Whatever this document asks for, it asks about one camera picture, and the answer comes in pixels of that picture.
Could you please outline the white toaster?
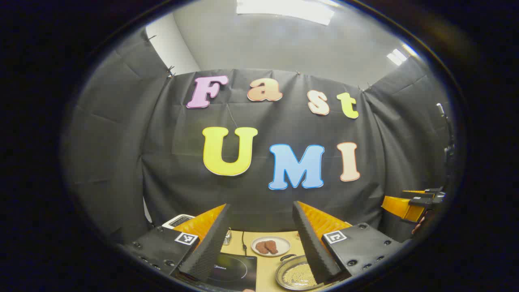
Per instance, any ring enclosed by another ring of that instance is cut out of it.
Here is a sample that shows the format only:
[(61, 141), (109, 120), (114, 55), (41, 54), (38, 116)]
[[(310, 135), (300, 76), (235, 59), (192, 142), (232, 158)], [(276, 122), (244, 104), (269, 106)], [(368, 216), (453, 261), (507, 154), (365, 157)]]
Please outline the white toaster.
[(167, 222), (163, 223), (161, 227), (168, 228), (168, 229), (174, 229), (175, 227), (179, 226), (180, 224), (187, 222), (193, 218), (195, 218), (195, 217), (191, 216), (191, 215), (180, 214), (180, 215), (177, 215), (174, 218), (168, 220)]

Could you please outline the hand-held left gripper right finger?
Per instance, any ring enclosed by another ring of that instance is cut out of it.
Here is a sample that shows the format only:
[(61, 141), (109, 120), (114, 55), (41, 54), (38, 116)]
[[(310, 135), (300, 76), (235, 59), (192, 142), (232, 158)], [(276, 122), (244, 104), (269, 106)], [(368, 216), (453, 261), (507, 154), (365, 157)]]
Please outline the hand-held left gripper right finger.
[(406, 246), (368, 223), (348, 224), (300, 201), (293, 202), (293, 221), (319, 284), (363, 274)]

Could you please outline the pile of soybeans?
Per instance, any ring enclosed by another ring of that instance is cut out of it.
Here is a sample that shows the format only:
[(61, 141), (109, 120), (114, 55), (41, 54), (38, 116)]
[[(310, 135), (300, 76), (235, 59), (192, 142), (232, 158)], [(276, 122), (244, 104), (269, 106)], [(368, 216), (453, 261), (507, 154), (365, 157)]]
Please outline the pile of soybeans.
[(317, 285), (309, 264), (298, 264), (288, 268), (282, 276), (283, 283), (291, 287), (306, 288)]

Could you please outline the ceiling light panel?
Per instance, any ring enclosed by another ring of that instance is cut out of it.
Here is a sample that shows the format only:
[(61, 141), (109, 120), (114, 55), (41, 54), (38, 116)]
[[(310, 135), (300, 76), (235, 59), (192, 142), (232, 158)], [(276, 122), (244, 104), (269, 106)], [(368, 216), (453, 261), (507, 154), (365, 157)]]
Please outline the ceiling light panel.
[(404, 55), (400, 50), (394, 49), (393, 51), (388, 53), (387, 58), (396, 66), (400, 66), (402, 63), (407, 61), (408, 57)]
[(239, 15), (279, 15), (328, 26), (335, 12), (311, 0), (236, 0)]

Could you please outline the black induction cooktop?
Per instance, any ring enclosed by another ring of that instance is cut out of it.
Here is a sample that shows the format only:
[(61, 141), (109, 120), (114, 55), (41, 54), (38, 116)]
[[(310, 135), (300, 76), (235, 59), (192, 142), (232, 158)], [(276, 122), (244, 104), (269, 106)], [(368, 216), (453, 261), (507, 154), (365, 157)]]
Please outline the black induction cooktop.
[(256, 290), (257, 257), (220, 253), (206, 284), (226, 290)]

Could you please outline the white oval plate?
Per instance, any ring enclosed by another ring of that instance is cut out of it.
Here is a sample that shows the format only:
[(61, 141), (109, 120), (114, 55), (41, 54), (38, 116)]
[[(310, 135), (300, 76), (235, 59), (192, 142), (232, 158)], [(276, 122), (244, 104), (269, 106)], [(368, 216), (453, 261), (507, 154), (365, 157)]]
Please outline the white oval plate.
[[(258, 251), (256, 250), (255, 248), (255, 245), (257, 242), (260, 242), (260, 241), (267, 241), (267, 240), (274, 240), (277, 244), (277, 249), (278, 249), (278, 254), (260, 254), (258, 253)], [(263, 236), (263, 237), (258, 237), (257, 239), (254, 239), (251, 243), (251, 248), (252, 248), (252, 251), (254, 251), (254, 253), (257, 253), (259, 254), (260, 256), (265, 256), (265, 257), (278, 257), (278, 256), (282, 256), (282, 255), (285, 255), (290, 249), (291, 249), (291, 244), (288, 240), (284, 239), (284, 238), (281, 238), (281, 237), (277, 237), (277, 236)]]

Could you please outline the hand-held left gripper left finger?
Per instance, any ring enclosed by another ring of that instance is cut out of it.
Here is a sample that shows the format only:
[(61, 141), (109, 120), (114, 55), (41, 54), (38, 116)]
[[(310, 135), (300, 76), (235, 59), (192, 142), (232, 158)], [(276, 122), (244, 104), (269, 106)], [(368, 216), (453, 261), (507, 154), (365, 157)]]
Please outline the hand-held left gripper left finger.
[(205, 281), (230, 227), (230, 209), (222, 204), (176, 227), (157, 227), (125, 244), (125, 252), (166, 277)]

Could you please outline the metal stand pole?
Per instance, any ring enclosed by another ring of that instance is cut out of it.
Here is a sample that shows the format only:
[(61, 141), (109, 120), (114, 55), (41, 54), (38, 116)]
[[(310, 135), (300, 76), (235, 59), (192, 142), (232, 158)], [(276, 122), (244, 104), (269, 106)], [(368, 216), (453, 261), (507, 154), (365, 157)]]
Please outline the metal stand pole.
[(441, 103), (437, 103), (436, 107), (438, 108), (439, 114), (441, 118), (443, 118), (443, 121), (446, 126), (447, 131), (447, 146), (444, 148), (444, 155), (445, 155), (445, 168), (446, 168), (446, 184), (447, 181), (452, 177), (452, 167), (455, 161), (455, 152), (456, 152), (456, 145), (455, 145), (455, 135), (453, 132), (453, 127), (451, 124), (451, 121), (449, 117), (447, 116), (443, 105)]

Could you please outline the stainless steel pot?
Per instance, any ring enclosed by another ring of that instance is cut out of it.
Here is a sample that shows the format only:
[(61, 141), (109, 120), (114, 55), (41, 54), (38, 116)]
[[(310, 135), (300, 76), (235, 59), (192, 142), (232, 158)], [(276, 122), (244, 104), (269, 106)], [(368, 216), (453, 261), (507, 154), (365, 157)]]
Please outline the stainless steel pot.
[(279, 286), (291, 291), (322, 290), (331, 284), (318, 283), (305, 255), (288, 254), (280, 258), (275, 279)]

